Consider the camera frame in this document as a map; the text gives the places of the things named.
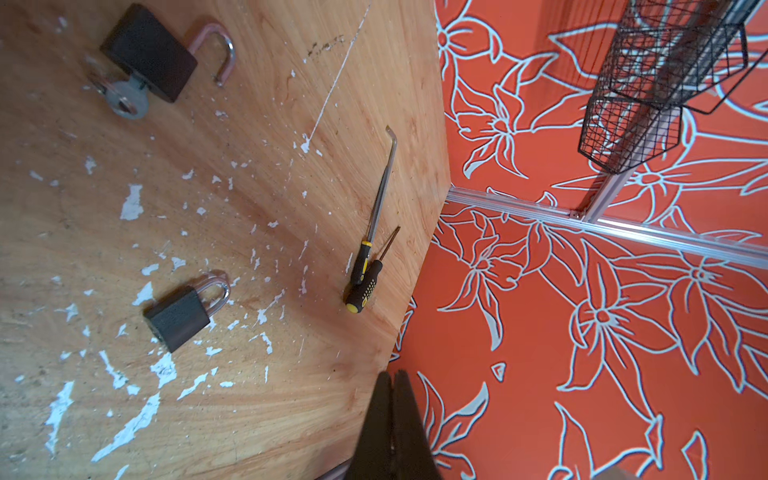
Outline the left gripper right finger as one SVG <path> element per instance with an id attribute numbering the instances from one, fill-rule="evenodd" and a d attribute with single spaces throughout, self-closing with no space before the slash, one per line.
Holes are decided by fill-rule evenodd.
<path id="1" fill-rule="evenodd" d="M 393 442 L 395 479 L 441 479 L 405 370 L 394 378 Z"/>

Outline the small silver key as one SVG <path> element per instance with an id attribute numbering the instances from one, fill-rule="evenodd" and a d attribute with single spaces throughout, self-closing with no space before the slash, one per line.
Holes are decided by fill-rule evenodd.
<path id="1" fill-rule="evenodd" d="M 145 117 L 149 110 L 147 84 L 135 75 L 128 80 L 110 81 L 103 75 L 91 72 L 88 75 L 95 89 L 105 98 L 114 113 L 129 120 Z"/>

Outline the dark padlock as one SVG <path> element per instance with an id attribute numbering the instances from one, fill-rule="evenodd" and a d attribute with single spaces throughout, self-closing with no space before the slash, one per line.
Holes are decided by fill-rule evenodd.
<path id="1" fill-rule="evenodd" d="M 176 288 L 145 309 L 143 316 L 153 335 L 173 353 L 211 323 L 230 294 L 228 274 L 213 270 L 194 283 Z"/>
<path id="2" fill-rule="evenodd" d="M 185 46 L 144 5 L 131 4 L 102 42 L 100 50 L 126 74 L 138 78 L 160 99 L 175 102 L 198 66 L 196 52 L 212 35 L 220 36 L 227 56 L 215 83 L 223 86 L 236 62 L 234 43 L 218 22 L 201 26 Z"/>

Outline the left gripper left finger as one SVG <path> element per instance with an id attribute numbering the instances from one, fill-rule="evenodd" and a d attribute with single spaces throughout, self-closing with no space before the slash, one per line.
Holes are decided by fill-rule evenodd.
<path id="1" fill-rule="evenodd" d="M 393 388 L 388 372 L 376 380 L 346 480 L 392 478 Z"/>

